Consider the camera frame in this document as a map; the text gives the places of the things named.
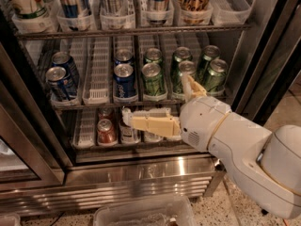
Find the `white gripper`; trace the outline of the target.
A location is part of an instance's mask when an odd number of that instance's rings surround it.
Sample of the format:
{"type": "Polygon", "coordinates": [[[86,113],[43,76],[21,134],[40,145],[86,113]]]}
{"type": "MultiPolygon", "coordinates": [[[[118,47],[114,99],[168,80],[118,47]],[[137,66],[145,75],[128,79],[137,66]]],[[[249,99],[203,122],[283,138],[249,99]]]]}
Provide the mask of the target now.
{"type": "Polygon", "coordinates": [[[180,120],[167,107],[134,112],[124,108],[123,122],[160,137],[176,137],[181,131],[183,142],[197,151],[207,151],[210,138],[231,108],[214,97],[204,97],[206,89],[188,73],[182,74],[182,90],[187,103],[182,106],[180,120]]]}

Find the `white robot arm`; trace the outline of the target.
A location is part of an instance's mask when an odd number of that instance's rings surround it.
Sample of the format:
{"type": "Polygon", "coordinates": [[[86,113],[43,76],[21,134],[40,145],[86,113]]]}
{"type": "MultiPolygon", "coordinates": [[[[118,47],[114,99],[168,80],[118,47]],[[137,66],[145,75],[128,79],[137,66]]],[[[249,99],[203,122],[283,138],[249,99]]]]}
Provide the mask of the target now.
{"type": "Polygon", "coordinates": [[[232,112],[187,73],[182,86],[185,104],[179,117],[168,108],[125,109],[124,123],[161,137],[181,137],[220,159],[229,178],[262,209],[280,218],[300,216],[301,127],[272,132],[232,112]]]}

